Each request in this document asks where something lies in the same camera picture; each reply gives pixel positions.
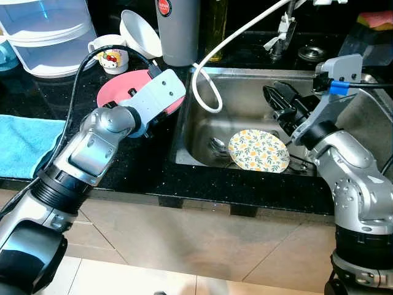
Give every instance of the sink basin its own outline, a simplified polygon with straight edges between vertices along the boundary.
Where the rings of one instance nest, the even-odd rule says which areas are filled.
[[[283,143],[290,138],[273,119],[273,109],[263,97],[262,87],[273,86],[275,81],[291,84],[301,95],[312,94],[313,71],[286,71],[265,69],[205,68],[223,98],[223,109],[211,114],[195,101],[188,83],[187,99],[181,109],[174,139],[173,160],[179,164],[235,168],[225,151],[217,151],[212,141],[219,140],[228,146],[230,138],[243,129],[259,129],[277,136]],[[375,82],[370,75],[363,80]],[[200,78],[198,89],[201,97],[212,108],[217,101],[208,83]],[[384,90],[376,90],[373,96],[383,103],[387,111],[393,110],[391,98]],[[379,106],[368,96],[359,94],[338,119],[337,126],[345,128],[366,148],[374,153],[378,166],[389,158],[392,151],[392,124]],[[315,168],[307,163],[307,151],[303,146],[288,145],[291,155],[285,174],[312,176]]]

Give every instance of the pink plate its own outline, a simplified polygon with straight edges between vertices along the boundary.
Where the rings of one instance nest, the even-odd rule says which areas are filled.
[[[146,69],[140,69],[138,71],[131,71],[118,75],[101,87],[97,94],[97,105],[102,107],[110,101],[119,103],[122,100],[127,100],[130,98],[130,94],[128,94],[129,89],[135,88],[138,92],[151,80],[152,78],[150,78]],[[184,96],[166,108],[165,112],[168,115],[172,114],[179,108],[183,100]]]

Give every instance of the sponge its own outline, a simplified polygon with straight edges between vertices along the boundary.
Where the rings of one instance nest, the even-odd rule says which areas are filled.
[[[362,12],[357,22],[375,31],[393,30],[393,10],[381,12]]]

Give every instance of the blue towel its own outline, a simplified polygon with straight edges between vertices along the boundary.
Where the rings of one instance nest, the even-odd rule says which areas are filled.
[[[64,123],[0,115],[0,176],[33,178],[55,147]]]

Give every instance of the faucet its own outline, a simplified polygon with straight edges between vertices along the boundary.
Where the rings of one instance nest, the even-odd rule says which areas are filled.
[[[284,51],[288,48],[290,40],[295,31],[296,21],[292,17],[295,9],[296,0],[291,0],[288,4],[287,11],[281,17],[281,22],[278,27],[278,36],[264,45],[266,50],[269,50],[270,57],[273,60],[279,60]]]

